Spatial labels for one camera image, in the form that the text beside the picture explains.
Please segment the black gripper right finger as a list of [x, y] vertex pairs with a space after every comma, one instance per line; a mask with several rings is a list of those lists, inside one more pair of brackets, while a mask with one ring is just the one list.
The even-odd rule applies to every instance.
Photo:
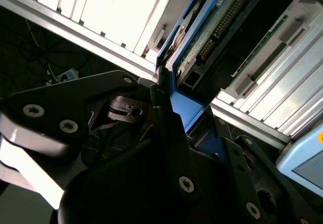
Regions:
[[318, 215], [246, 135], [231, 138], [228, 124], [214, 117], [221, 143], [216, 150], [232, 190], [234, 220], [239, 223], [317, 223]]

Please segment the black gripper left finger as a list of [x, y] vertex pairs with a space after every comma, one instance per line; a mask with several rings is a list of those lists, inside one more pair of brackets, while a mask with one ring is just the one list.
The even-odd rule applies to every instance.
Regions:
[[59, 209], [69, 184], [92, 168], [81, 159], [87, 137], [123, 122], [132, 128], [126, 150], [135, 146], [152, 89], [170, 98], [162, 78], [142, 84], [119, 70], [14, 93], [1, 103], [1, 162], [19, 174], [16, 185]]

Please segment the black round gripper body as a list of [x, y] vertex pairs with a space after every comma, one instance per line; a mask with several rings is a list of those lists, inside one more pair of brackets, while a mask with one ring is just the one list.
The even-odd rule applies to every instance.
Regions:
[[65, 191], [59, 223], [239, 223], [218, 157], [189, 148], [170, 98], [150, 91], [135, 146], [79, 174]]

